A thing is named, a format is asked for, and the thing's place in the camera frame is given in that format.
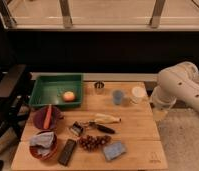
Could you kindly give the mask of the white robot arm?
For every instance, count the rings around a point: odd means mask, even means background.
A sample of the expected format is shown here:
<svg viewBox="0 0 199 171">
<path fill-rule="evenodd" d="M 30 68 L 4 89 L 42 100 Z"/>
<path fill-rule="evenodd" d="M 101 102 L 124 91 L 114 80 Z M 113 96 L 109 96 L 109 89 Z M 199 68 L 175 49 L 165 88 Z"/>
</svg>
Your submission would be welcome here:
<svg viewBox="0 0 199 171">
<path fill-rule="evenodd" d="M 157 75 L 157 86 L 151 94 L 151 102 L 157 109 L 168 110 L 177 100 L 187 103 L 199 113 L 199 76 L 192 62 L 181 62 L 161 70 Z"/>
</svg>

